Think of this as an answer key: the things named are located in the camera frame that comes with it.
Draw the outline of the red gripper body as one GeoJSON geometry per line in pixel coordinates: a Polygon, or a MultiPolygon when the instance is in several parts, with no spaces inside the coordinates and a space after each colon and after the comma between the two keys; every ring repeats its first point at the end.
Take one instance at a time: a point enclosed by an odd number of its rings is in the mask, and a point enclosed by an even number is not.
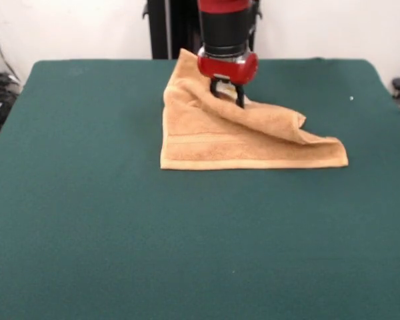
{"type": "Polygon", "coordinates": [[[197,54],[197,65],[200,73],[210,79],[248,84],[256,75],[259,59],[249,49],[238,57],[218,59],[201,48],[197,54]]]}

